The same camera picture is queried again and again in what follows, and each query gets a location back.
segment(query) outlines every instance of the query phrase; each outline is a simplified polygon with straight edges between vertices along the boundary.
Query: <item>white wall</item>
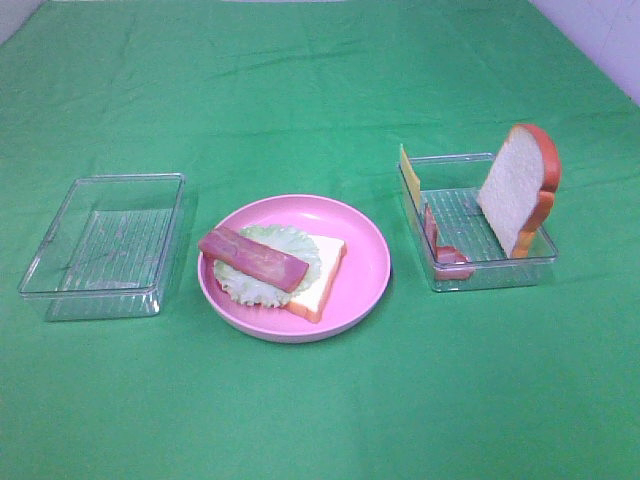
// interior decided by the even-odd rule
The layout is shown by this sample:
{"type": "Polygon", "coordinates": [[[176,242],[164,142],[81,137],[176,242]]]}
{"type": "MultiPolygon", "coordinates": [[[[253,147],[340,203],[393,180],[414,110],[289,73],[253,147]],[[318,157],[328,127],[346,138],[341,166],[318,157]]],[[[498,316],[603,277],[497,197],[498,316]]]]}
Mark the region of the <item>white wall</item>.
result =
{"type": "Polygon", "coordinates": [[[640,0],[529,0],[640,105],[640,0]]]}
{"type": "Polygon", "coordinates": [[[44,0],[0,0],[0,44],[13,35],[44,0]]]}

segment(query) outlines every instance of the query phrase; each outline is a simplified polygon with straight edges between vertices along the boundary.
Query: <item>transparent container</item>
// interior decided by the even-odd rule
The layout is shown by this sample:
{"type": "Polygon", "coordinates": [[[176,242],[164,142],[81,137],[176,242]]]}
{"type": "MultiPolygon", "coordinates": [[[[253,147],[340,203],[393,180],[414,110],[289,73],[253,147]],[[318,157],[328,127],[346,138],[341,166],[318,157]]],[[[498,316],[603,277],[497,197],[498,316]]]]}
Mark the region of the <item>transparent container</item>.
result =
{"type": "Polygon", "coordinates": [[[492,153],[409,157],[401,148],[404,208],[436,292],[530,286],[553,277],[558,250],[544,227],[538,228],[528,257],[509,259],[476,203],[494,158],[492,153]],[[468,261],[438,261],[425,218],[429,211],[438,227],[437,246],[453,247],[468,261]]]}
{"type": "Polygon", "coordinates": [[[160,312],[182,220],[179,173],[73,182],[19,286],[48,321],[160,312]]]}

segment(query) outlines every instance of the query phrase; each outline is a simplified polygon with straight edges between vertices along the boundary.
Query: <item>green fabric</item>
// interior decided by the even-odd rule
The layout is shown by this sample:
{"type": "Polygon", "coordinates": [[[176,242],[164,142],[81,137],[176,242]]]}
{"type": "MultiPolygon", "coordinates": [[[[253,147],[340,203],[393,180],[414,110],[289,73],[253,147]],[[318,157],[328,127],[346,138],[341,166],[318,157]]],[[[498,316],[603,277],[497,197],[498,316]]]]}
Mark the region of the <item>green fabric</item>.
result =
{"type": "Polygon", "coordinates": [[[0,478],[640,477],[640,110],[524,0],[47,3],[0,47],[0,478]],[[429,290],[412,155],[564,162],[555,281],[429,290]],[[17,285],[76,177],[180,171],[198,198],[157,317],[45,323],[17,285]],[[281,345],[227,325],[196,240],[266,196],[386,236],[376,309],[281,345]]]}

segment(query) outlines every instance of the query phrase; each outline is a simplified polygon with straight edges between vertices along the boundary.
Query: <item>bread slice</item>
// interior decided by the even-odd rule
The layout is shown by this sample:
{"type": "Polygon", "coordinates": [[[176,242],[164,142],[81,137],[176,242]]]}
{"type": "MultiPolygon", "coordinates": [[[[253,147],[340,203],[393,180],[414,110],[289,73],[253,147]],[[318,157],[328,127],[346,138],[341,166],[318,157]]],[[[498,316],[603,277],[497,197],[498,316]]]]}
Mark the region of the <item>bread slice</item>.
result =
{"type": "Polygon", "coordinates": [[[477,198],[507,257],[528,255],[536,230],[553,207],[561,175],[549,135],[535,125],[514,125],[477,198]]]}
{"type": "Polygon", "coordinates": [[[322,319],[333,280],[338,273],[342,257],[347,253],[344,240],[322,235],[309,235],[318,247],[322,266],[320,277],[311,286],[293,297],[284,308],[295,315],[306,318],[312,323],[322,319]]]}

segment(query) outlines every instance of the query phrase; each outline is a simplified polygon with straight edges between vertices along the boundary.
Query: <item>red ham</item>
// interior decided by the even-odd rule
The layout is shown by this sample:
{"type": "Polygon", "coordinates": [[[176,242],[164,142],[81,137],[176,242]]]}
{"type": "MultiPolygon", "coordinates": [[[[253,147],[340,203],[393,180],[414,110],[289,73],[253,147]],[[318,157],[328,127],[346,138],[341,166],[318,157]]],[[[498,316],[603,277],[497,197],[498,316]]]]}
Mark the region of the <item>red ham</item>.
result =
{"type": "Polygon", "coordinates": [[[221,260],[287,293],[300,285],[309,269],[307,262],[244,237],[227,227],[211,230],[198,242],[198,248],[206,256],[221,260]]]}

